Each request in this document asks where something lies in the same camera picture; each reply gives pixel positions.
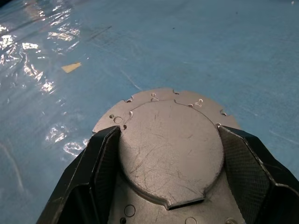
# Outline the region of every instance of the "small paper scrap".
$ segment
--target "small paper scrap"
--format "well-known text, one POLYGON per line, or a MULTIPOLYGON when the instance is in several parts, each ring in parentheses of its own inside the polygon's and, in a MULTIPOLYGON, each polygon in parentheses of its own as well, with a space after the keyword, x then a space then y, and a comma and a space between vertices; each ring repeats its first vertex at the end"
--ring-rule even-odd
POLYGON ((81 63, 78 62, 78 63, 74 63, 74 64, 69 64, 69 65, 66 65, 66 66, 62 66, 61 68, 66 72, 66 73, 70 73, 71 71, 77 69, 78 67, 81 66, 81 63))

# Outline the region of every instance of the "metal part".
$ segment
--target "metal part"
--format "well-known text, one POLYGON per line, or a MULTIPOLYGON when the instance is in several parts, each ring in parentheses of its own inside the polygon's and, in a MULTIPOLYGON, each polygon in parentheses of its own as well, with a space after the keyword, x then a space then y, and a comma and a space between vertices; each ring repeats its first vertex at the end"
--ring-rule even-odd
POLYGON ((108 223, 123 216, 145 224, 215 224, 228 217, 243 223, 225 173, 218 178, 224 159, 220 123, 238 128, 216 102, 172 89, 137 93, 104 114, 93 132, 120 125, 125 179, 117 179, 108 223))

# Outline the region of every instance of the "plastic wrap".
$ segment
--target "plastic wrap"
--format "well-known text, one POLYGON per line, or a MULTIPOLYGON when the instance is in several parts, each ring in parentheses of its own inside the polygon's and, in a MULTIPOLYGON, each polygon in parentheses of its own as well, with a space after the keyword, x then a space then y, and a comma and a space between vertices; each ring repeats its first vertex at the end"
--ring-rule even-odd
POLYGON ((101 115, 157 87, 224 105, 298 178, 298 15, 287 1, 0 8, 0 223, 34 223, 101 115))

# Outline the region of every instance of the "blue plastic sheet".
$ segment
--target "blue plastic sheet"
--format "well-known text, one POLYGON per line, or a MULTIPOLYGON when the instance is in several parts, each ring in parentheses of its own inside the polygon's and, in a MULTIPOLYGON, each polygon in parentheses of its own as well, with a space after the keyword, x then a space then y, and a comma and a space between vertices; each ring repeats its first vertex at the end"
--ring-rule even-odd
POLYGON ((0 8, 0 223, 34 223, 101 115, 157 87, 219 102, 299 178, 298 7, 13 0, 0 8))

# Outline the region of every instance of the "blue table surface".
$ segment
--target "blue table surface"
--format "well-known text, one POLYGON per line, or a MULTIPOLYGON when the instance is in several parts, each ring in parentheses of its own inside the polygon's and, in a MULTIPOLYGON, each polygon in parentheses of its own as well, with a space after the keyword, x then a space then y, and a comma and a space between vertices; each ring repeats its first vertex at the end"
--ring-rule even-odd
POLYGON ((225 107, 299 178, 299 2, 13 0, 0 9, 0 223, 34 223, 115 103, 225 107), (81 66, 70 73, 62 66, 81 66))

